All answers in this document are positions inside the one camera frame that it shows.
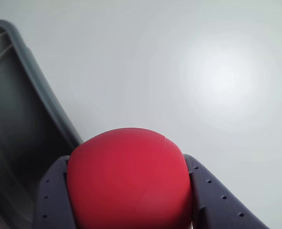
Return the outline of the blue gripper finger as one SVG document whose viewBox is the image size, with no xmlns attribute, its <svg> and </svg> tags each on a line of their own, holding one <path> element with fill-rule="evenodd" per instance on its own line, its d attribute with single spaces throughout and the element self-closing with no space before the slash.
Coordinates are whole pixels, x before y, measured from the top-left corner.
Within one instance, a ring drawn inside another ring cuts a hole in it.
<svg viewBox="0 0 282 229">
<path fill-rule="evenodd" d="M 77 229 L 66 185 L 69 156 L 58 158 L 39 182 L 34 229 Z"/>
<path fill-rule="evenodd" d="M 204 165 L 184 155 L 192 187 L 195 229 L 266 229 Z"/>
</svg>

